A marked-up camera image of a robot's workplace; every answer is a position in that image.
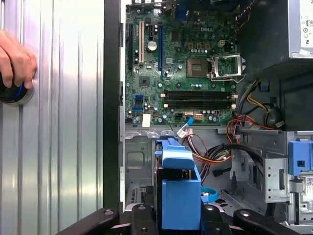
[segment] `chip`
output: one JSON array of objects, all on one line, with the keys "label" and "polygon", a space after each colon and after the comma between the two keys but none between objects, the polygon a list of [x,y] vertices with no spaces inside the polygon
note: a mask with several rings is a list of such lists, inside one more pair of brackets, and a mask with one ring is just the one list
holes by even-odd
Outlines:
[{"label": "chip", "polygon": [[187,76],[188,77],[206,77],[207,74],[206,59],[188,59]]},{"label": "chip", "polygon": [[171,32],[171,41],[172,42],[178,42],[178,37],[179,37],[178,31],[172,31]]},{"label": "chip", "polygon": [[139,85],[141,87],[148,87],[148,86],[150,86],[150,77],[149,76],[140,76],[139,77]]}]

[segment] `hand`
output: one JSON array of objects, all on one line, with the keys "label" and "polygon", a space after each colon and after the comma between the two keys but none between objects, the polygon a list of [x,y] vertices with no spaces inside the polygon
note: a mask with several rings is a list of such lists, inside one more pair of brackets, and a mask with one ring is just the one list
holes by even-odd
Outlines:
[{"label": "hand", "polygon": [[24,83],[26,89],[31,89],[36,70],[34,54],[8,32],[0,29],[0,72],[4,85],[10,88],[14,80],[17,87]]}]

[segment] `silver metal panel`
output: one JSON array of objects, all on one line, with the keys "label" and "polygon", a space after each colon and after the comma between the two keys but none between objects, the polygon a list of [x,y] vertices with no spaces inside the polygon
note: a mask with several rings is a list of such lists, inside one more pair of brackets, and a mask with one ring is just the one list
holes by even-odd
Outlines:
[{"label": "silver metal panel", "polygon": [[1,235],[53,235],[102,207],[103,5],[2,3],[38,71],[26,105],[0,105]]}]

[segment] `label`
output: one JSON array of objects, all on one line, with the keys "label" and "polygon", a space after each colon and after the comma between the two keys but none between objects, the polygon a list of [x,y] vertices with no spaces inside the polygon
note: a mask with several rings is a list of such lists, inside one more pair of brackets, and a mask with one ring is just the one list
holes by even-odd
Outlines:
[{"label": "label", "polygon": [[305,193],[313,193],[313,178],[306,178]]},{"label": "label", "polygon": [[301,47],[313,48],[313,0],[300,0]]},{"label": "label", "polygon": [[142,127],[150,127],[151,114],[144,114],[142,116]]}]

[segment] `blue sata port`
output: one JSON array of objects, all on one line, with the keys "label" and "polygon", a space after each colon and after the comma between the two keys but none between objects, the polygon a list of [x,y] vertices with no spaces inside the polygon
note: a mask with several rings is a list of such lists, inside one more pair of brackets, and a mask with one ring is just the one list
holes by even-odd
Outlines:
[{"label": "blue sata port", "polygon": [[135,95],[135,99],[142,99],[142,100],[143,100],[143,95],[141,95],[141,94],[136,94],[136,95]]},{"label": "blue sata port", "polygon": [[143,112],[143,107],[133,107],[132,111],[133,111],[134,113]]}]

